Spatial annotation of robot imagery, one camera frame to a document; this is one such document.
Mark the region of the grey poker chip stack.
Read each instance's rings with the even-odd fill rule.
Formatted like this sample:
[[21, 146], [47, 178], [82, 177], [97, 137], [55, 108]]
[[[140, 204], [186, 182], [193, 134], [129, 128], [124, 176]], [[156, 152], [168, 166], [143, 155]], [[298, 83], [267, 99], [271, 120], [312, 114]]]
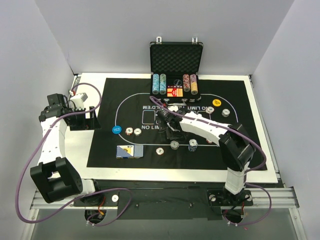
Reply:
[[170, 142], [170, 147], [173, 149], [173, 150], [177, 150], [179, 148], [180, 144], [178, 141], [176, 140], [172, 140]]

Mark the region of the red poker chip stack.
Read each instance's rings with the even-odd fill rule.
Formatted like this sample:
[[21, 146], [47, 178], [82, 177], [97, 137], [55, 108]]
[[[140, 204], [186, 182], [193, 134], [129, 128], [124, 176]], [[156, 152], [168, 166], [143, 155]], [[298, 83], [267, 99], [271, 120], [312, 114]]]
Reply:
[[157, 153], [158, 155], [162, 155], [162, 154], [164, 153], [164, 149], [163, 149], [162, 147], [158, 147], [158, 148], [156, 149], [156, 153]]

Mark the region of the grey chips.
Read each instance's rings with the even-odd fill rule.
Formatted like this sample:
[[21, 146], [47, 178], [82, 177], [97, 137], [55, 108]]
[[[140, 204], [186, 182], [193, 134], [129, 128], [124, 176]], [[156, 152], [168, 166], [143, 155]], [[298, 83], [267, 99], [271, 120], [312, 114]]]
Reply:
[[230, 110], [225, 108], [222, 110], [221, 115], [226, 118], [230, 115], [230, 113], [231, 113]]
[[142, 134], [142, 130], [140, 128], [135, 128], [133, 133], [135, 136], [140, 136]]

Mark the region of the blue poker chip stack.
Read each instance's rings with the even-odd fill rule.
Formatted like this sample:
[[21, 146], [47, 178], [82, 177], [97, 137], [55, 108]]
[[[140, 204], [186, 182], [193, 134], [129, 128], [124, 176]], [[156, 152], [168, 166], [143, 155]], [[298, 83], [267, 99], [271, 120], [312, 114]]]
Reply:
[[190, 139], [188, 143], [188, 150], [190, 152], [195, 152], [198, 147], [198, 142], [196, 139]]

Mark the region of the blue small blind button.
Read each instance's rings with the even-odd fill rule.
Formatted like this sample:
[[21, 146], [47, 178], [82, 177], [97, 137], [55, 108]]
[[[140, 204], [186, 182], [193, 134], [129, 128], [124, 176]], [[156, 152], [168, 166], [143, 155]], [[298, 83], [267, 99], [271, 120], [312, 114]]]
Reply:
[[122, 132], [122, 127], [119, 125], [115, 125], [111, 131], [113, 134], [119, 135]]

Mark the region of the yellow big blind button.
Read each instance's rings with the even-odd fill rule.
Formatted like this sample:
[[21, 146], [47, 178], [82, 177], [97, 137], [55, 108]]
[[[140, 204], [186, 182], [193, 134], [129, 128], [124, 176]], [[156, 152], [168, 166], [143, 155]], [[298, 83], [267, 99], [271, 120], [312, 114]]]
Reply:
[[214, 99], [212, 101], [212, 105], [215, 106], [215, 107], [220, 107], [222, 105], [222, 102], [220, 99]]

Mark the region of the blue playing card deck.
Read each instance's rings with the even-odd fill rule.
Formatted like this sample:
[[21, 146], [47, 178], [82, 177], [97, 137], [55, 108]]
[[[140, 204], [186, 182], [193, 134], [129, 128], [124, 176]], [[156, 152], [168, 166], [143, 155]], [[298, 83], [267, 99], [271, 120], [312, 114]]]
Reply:
[[118, 145], [116, 147], [117, 159], [139, 159], [144, 156], [143, 145]]

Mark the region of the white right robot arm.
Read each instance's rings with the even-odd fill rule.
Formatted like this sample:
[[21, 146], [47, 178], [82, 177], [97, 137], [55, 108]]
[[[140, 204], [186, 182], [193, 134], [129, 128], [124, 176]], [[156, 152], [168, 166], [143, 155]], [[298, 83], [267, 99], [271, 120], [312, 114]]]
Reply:
[[223, 198], [230, 205], [236, 204], [242, 197], [246, 170], [256, 151], [256, 147], [248, 141], [243, 125], [219, 123], [184, 108], [174, 111], [159, 109], [157, 118], [159, 131], [168, 140], [182, 141], [190, 133], [220, 148], [222, 161], [227, 167]]

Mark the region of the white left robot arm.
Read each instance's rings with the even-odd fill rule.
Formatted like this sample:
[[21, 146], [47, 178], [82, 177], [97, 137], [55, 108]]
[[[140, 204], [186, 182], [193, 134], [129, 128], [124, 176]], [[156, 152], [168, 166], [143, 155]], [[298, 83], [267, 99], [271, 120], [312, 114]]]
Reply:
[[85, 195], [92, 206], [99, 205], [103, 193], [93, 179], [81, 178], [66, 157], [66, 130], [95, 130], [101, 126], [96, 111], [91, 106], [90, 117], [85, 109], [73, 110], [64, 103], [47, 106], [39, 116], [43, 135], [48, 135], [42, 145], [37, 166], [30, 169], [30, 176], [47, 203], [58, 202], [71, 196]]

